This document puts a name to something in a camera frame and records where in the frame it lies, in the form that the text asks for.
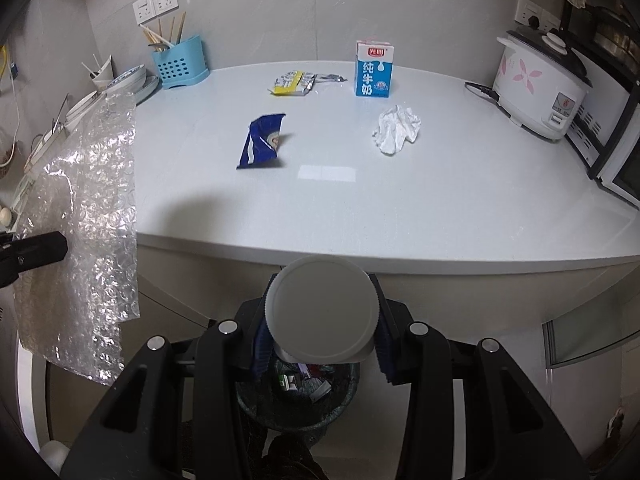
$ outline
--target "rice cooker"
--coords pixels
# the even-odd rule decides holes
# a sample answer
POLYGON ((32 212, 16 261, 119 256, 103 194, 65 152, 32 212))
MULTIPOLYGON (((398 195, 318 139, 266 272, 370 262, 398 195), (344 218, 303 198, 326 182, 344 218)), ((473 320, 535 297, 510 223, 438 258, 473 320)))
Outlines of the rice cooker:
POLYGON ((518 126, 561 139, 591 87, 583 63, 561 38, 530 27, 497 40, 504 45, 494 81, 498 104, 518 126))

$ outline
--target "chopsticks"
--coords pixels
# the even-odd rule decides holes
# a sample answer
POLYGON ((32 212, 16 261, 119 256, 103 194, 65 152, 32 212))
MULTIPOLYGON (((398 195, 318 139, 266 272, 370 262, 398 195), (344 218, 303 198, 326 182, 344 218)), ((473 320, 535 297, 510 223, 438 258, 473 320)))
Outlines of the chopsticks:
POLYGON ((182 39, 182 28, 184 27, 184 19, 187 17, 187 12, 182 13, 182 17, 180 18, 180 25, 178 27, 178 36, 176 37, 175 43, 179 44, 182 39))
POLYGON ((80 62, 80 64, 81 64, 82 66, 84 66, 84 67, 88 70, 89 74, 91 75, 91 79, 93 79, 94 77, 96 77, 96 76, 98 75, 98 73, 97 73, 97 72, 94 72, 94 70, 91 70, 91 69, 90 69, 87 65, 85 65, 82 61, 80 62))
POLYGON ((158 32, 152 31, 150 28, 142 25, 142 23, 140 23, 140 27, 142 28, 143 33, 149 42, 149 46, 152 46, 156 52, 160 52, 166 47, 173 48, 175 45, 179 44, 182 41, 182 31, 184 29, 184 20, 186 19, 186 17, 187 13, 183 12, 182 16, 180 17, 180 22, 178 23, 178 33, 176 36, 175 44, 172 43, 172 40, 174 38, 175 16, 173 16, 171 19, 171 27, 169 28, 169 39, 162 36, 162 22, 160 21, 160 18, 158 18, 158 32))
POLYGON ((51 127, 51 133, 52 134, 56 131, 56 128, 58 127, 58 123, 60 122, 60 115, 62 114, 62 108, 65 107, 67 99, 69 99, 69 94, 65 95, 65 99, 62 101, 62 104, 60 105, 60 111, 58 112, 58 116, 56 117, 55 123, 53 123, 53 119, 51 120, 52 121, 52 127, 51 127))
POLYGON ((173 43, 171 43, 171 41, 166 40, 165 38, 160 36, 160 34, 152 31, 148 27, 145 27, 145 25, 142 25, 142 23, 140 23, 140 27, 142 27, 144 30, 146 30, 149 34, 151 34, 152 37, 154 37, 157 40, 157 41, 155 41, 155 43, 164 43, 169 48, 173 48, 175 46, 173 43))

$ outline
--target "screw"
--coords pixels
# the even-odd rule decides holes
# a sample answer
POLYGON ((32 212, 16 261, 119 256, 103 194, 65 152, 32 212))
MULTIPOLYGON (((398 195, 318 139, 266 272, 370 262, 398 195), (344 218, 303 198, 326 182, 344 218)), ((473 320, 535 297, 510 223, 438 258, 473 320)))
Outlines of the screw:
POLYGON ((164 346, 164 337, 155 335, 146 342, 146 346, 148 346, 150 350, 159 350, 164 346))
POLYGON ((218 330, 223 334, 231 334, 238 330, 238 323, 236 323, 233 319, 227 319, 218 325, 218 330))
POLYGON ((413 335, 427 335, 427 333, 429 332, 429 327, 426 324, 417 321, 409 325, 409 332, 411 332, 413 335))
POLYGON ((488 338, 482 341, 482 348, 489 352, 489 354, 492 354, 500 349, 500 343, 495 339, 488 338))

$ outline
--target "white bottle cap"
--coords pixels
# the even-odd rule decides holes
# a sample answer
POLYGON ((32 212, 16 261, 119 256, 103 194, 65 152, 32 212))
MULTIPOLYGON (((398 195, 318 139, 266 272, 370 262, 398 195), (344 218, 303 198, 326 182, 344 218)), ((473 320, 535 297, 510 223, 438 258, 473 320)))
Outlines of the white bottle cap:
POLYGON ((264 305, 276 354, 286 362, 363 361, 373 350, 380 305, 371 280, 335 256, 308 256, 273 280, 264 305))
POLYGON ((11 210, 7 207, 3 207, 0 209, 0 224, 4 227, 9 227, 11 225, 12 215, 11 210))

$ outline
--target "blue utensil holder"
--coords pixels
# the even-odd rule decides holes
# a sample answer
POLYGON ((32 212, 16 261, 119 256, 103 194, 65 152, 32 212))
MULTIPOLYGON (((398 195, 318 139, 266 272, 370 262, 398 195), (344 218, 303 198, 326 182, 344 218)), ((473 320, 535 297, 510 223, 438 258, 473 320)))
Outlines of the blue utensil holder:
POLYGON ((209 75, 200 36, 193 36, 168 50, 152 52, 151 57, 156 62, 164 88, 195 85, 209 75))

